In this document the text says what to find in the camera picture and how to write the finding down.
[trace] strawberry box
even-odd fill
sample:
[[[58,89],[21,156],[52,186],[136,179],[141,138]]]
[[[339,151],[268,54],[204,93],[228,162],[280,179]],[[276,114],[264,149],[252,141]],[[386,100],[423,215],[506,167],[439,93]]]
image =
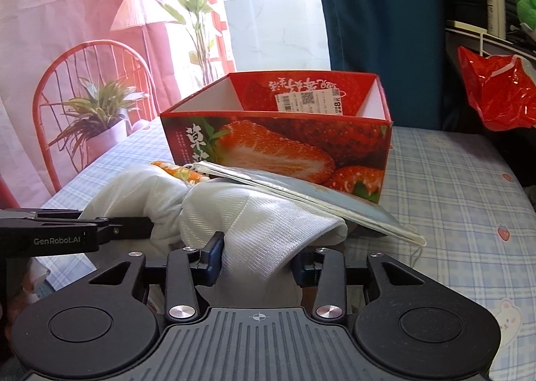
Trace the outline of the strawberry box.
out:
[[[392,122],[377,75],[230,73],[160,117],[178,165],[207,160],[380,198]]]

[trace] qr code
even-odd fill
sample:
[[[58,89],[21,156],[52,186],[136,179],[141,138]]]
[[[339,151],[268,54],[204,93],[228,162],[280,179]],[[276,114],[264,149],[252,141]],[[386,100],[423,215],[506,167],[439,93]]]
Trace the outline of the qr code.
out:
[[[302,104],[314,104],[315,103],[315,96],[312,91],[309,92],[302,92]]]

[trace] crosshair mark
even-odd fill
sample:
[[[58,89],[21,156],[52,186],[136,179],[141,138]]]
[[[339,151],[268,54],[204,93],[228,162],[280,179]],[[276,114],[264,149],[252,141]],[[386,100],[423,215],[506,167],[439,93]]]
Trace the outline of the crosshair mark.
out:
[[[257,322],[261,322],[261,321],[263,321],[263,320],[265,320],[266,318],[269,318],[269,317],[270,316],[267,316],[266,314],[261,313],[260,311],[259,311],[259,313],[255,313],[253,316],[250,316],[250,318],[253,318]]]

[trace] bed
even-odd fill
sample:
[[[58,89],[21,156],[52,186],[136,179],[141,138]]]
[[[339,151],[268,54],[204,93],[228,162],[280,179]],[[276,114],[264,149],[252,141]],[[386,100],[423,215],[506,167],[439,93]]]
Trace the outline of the bed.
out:
[[[380,204],[428,240],[417,251],[383,238],[349,238],[346,256],[382,251],[494,313],[502,341],[494,381],[536,378],[536,212],[494,147],[474,135],[394,128]],[[124,168],[172,161],[159,119],[101,156],[44,207],[83,209]],[[46,257],[58,289],[93,270],[83,254]],[[349,299],[359,306],[360,293]]]

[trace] plastic bag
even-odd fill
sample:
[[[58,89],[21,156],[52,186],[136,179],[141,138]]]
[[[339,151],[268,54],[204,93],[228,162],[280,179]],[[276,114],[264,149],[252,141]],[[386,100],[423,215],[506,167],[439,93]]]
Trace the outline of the plastic bag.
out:
[[[469,104],[492,131],[536,125],[536,70],[521,56],[484,58],[465,47],[458,58]]]

